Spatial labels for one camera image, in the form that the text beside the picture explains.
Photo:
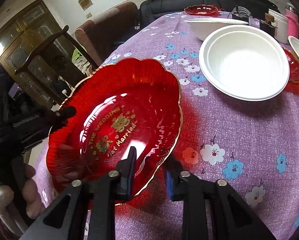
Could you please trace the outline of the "person's left hand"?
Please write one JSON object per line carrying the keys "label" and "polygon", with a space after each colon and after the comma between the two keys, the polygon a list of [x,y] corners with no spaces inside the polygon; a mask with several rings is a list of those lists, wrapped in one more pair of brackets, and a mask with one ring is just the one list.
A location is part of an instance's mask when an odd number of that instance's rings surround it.
{"label": "person's left hand", "polygon": [[26,213],[29,218],[36,219],[45,210],[45,206],[38,193],[37,184],[32,179],[36,174],[36,170],[31,165],[25,165],[26,182],[22,188],[22,196],[26,201]]}

